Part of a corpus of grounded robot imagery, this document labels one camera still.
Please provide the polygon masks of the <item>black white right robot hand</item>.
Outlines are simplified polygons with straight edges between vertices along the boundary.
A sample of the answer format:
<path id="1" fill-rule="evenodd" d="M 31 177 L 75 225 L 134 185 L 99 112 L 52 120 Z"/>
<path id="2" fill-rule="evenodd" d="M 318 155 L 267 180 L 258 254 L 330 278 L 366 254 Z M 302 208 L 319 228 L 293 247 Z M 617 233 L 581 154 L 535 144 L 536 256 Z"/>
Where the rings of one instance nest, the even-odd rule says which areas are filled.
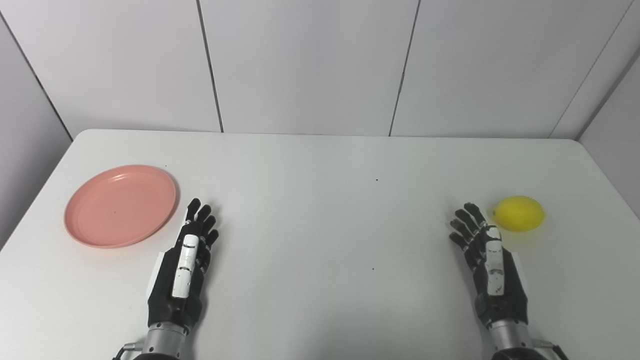
<path id="1" fill-rule="evenodd" d="M 499 321 L 527 325 L 528 297 L 500 230 L 487 221 L 475 203 L 465 203 L 454 215 L 449 239 L 461 249 L 471 271 L 478 319 L 487 328 Z"/>

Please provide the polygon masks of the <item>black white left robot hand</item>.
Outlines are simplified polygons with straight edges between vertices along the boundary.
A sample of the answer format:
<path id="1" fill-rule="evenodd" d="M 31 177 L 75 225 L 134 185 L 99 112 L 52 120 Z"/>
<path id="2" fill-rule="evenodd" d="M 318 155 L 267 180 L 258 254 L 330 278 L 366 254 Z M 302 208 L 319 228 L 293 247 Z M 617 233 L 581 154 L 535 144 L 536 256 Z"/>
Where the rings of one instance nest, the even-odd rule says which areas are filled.
<path id="1" fill-rule="evenodd" d="M 201 319 L 205 275 L 219 237 L 216 223 L 210 205 L 197 197 L 190 201 L 174 246 L 162 253 L 148 296 L 149 327 L 169 322 L 190 332 Z"/>

